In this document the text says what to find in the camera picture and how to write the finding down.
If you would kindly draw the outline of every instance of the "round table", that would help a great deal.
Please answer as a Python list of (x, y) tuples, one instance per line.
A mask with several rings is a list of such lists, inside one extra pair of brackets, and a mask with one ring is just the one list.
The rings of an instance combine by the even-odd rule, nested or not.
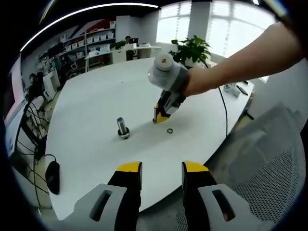
[[(59, 220), (95, 186), (107, 184), (119, 165), (133, 161), (142, 162), (142, 211), (181, 185), (182, 161), (204, 164), (224, 141), (225, 110), (218, 90), (187, 98), (169, 120), (153, 123), (161, 93), (147, 77), (153, 62), (150, 58), (108, 65), (66, 82), (46, 144), (46, 153), (55, 155), (60, 164), (60, 193), (50, 192)], [(228, 132), (253, 89), (251, 83), (240, 85), (248, 96), (235, 98), (222, 91)], [(119, 117), (130, 130), (127, 140), (117, 134)]]

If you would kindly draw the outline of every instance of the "human arm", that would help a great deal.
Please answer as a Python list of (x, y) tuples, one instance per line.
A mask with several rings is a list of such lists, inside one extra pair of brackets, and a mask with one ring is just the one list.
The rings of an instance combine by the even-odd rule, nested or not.
[(184, 95), (201, 94), (227, 83), (272, 75), (290, 68), (303, 58), (297, 37), (282, 23), (276, 23), (220, 64), (210, 69), (190, 69)]

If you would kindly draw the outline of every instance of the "window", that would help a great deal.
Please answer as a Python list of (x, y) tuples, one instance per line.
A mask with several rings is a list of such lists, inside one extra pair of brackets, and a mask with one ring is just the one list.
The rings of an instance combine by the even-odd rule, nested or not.
[(162, 7), (157, 24), (156, 42), (171, 43), (173, 39), (186, 39), (191, 7), (191, 1)]
[(213, 54), (228, 58), (254, 41), (273, 23), (274, 15), (259, 7), (214, 0), (206, 40)]

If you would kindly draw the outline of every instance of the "computer mouse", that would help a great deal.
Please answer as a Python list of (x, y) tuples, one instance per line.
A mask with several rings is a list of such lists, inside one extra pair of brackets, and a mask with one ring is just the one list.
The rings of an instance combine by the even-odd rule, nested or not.
[(60, 190), (60, 165), (51, 161), (45, 172), (45, 179), (49, 190), (58, 195)]

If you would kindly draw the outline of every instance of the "hand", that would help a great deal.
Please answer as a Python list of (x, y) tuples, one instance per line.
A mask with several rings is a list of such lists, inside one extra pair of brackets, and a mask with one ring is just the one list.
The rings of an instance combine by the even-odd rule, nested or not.
[(201, 94), (215, 88), (215, 84), (210, 75), (209, 69), (200, 67), (191, 68), (188, 70), (187, 78), (188, 83), (183, 91), (183, 94), (186, 97)]

